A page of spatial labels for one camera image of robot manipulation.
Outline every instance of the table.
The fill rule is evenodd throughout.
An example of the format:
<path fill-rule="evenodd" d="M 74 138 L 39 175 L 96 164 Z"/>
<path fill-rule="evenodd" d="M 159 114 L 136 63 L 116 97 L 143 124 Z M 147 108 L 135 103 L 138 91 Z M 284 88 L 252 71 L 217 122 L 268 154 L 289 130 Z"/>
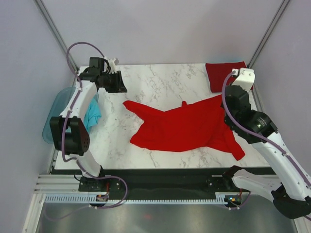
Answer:
<path fill-rule="evenodd" d="M 236 161 L 231 153 L 212 148 L 198 148 L 186 152 L 151 151 L 130 143 L 143 121 L 122 104 L 133 100 L 166 111 L 180 107 L 181 102 L 194 103 L 214 97 L 211 93 L 205 64 L 117 66 L 128 93 L 108 94 L 99 90 L 102 118 L 90 133 L 90 150 L 104 169 L 137 168 L 196 168 L 269 166 L 266 160 L 244 139 L 235 134 L 245 151 Z M 252 107 L 255 102 L 249 94 Z M 55 169 L 78 169 L 74 161 L 64 163 L 58 153 Z"/>

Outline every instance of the gray floor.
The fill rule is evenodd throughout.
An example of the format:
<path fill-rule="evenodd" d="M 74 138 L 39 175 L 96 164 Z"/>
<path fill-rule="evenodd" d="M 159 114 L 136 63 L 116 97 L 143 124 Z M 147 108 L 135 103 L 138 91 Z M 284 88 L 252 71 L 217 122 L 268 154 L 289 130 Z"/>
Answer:
<path fill-rule="evenodd" d="M 45 204 L 50 217 L 63 216 L 83 205 Z M 212 205 L 125 204 L 108 209 L 83 209 L 50 222 L 41 216 L 40 233 L 296 233 L 293 220 L 266 199 L 251 196 L 237 211 Z"/>

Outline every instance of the plastic bin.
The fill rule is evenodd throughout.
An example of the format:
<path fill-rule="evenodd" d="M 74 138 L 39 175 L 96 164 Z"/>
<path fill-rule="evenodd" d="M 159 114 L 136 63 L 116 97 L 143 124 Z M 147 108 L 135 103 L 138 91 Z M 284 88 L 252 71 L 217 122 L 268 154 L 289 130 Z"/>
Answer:
<path fill-rule="evenodd" d="M 57 117 L 60 115 L 60 113 L 66 108 L 67 104 L 69 103 L 69 100 L 71 99 L 76 87 L 68 87 L 64 90 L 60 91 L 52 105 L 52 108 L 50 110 L 50 113 L 48 115 L 47 121 L 45 122 L 42 137 L 43 140 L 46 141 L 49 144 L 54 144 L 52 132 L 50 128 L 50 119 L 51 117 Z M 95 100 L 98 101 L 98 93 L 95 95 Z"/>

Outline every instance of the red cloth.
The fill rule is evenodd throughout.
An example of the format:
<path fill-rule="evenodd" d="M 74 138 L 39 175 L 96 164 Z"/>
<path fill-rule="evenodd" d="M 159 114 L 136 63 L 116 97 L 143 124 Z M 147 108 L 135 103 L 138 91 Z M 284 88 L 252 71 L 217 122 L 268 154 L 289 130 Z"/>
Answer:
<path fill-rule="evenodd" d="M 215 93 L 222 91 L 225 78 L 229 73 L 232 72 L 232 69 L 246 68 L 246 64 L 245 62 L 219 63 L 219 64 L 206 63 L 205 68 L 210 83 L 210 90 L 211 92 Z M 232 83 L 235 79 L 236 77 L 233 76 L 229 78 L 227 85 Z"/>
<path fill-rule="evenodd" d="M 245 153 L 224 123 L 221 103 L 221 96 L 193 104 L 183 101 L 181 107 L 163 112 L 127 100 L 125 107 L 144 120 L 131 143 L 150 150 L 175 152 L 211 147 L 230 152 L 240 160 Z"/>

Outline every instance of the blue cloth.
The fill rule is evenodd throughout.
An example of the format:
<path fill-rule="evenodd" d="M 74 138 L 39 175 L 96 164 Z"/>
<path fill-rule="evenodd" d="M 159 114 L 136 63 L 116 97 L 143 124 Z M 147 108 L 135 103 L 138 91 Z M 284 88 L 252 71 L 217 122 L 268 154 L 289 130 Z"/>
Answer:
<path fill-rule="evenodd" d="M 98 124 L 98 121 L 101 117 L 102 117 L 101 110 L 99 109 L 98 103 L 94 97 L 88 106 L 86 115 L 84 116 L 83 120 L 83 124 L 88 133 L 91 131 L 92 126 Z"/>

